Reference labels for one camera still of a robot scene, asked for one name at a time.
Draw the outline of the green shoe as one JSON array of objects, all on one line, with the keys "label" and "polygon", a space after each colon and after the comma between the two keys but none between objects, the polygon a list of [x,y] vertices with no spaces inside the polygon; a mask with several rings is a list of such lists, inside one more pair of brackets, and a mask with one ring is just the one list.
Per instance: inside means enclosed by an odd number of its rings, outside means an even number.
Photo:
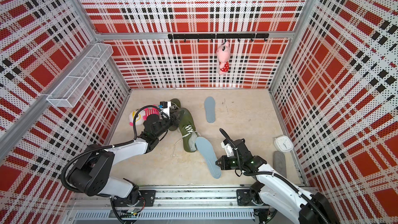
[{"label": "green shoe", "polygon": [[[181,102],[179,99],[171,99],[170,114],[177,112],[181,108]],[[179,125],[173,125],[169,128],[169,131],[176,131]]]},{"label": "green shoe", "polygon": [[196,139],[199,134],[196,130],[193,117],[189,110],[186,108],[181,108],[177,111],[179,115],[179,130],[182,135],[183,148],[186,152],[195,152],[196,148]]}]

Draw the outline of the light blue insole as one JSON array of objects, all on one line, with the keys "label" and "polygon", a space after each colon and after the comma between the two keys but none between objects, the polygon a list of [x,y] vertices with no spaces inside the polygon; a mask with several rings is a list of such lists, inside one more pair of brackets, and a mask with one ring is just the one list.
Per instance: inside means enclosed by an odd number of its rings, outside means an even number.
[{"label": "light blue insole", "polygon": [[216,102],[214,98],[211,96],[207,97],[204,102],[204,108],[205,108],[206,120],[208,123],[214,123],[216,120],[215,107],[216,107]]},{"label": "light blue insole", "polygon": [[221,177],[221,169],[216,165],[217,156],[210,141],[203,137],[198,137],[195,141],[195,145],[203,156],[212,177],[219,179]]}]

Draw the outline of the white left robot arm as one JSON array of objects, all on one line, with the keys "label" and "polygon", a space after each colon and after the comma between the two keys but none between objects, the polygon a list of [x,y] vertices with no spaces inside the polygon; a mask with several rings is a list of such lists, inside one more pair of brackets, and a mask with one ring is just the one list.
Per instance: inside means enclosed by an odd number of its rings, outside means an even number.
[{"label": "white left robot arm", "polygon": [[[137,133],[137,118],[145,109],[158,111],[144,118],[144,130]],[[62,185],[77,193],[84,193],[89,197],[113,196],[127,198],[134,189],[134,184],[126,179],[111,177],[112,167],[134,156],[144,155],[154,150],[171,127],[179,127],[183,117],[180,110],[169,107],[160,108],[149,105],[139,109],[131,121],[134,137],[132,140],[116,145],[90,145],[87,149],[72,158],[61,172]]]}]

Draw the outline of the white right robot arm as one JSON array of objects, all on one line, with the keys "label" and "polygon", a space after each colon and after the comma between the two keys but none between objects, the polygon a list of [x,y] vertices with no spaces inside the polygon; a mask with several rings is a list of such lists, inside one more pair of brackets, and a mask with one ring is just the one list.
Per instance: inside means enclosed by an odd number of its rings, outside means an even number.
[{"label": "white right robot arm", "polygon": [[222,170],[238,170],[256,180],[249,187],[250,202],[268,205],[294,224],[338,224],[333,207],[321,193],[305,190],[278,173],[266,160],[254,156],[244,139],[225,139],[221,146],[226,155],[216,161]]}]

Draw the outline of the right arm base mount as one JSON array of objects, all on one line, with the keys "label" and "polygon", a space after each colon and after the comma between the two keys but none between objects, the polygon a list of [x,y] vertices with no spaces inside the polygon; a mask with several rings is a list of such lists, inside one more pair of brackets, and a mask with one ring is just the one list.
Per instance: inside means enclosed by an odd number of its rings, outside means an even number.
[{"label": "right arm base mount", "polygon": [[249,189],[238,189],[236,191],[236,200],[238,206],[266,207],[266,204],[254,201]]}]

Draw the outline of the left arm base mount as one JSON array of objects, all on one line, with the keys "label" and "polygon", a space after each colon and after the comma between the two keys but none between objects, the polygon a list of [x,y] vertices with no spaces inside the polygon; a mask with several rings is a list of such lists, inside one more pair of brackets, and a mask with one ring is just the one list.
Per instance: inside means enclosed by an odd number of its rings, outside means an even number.
[{"label": "left arm base mount", "polygon": [[115,207],[152,207],[155,195],[155,190],[137,190],[127,198],[113,197],[113,202]]}]

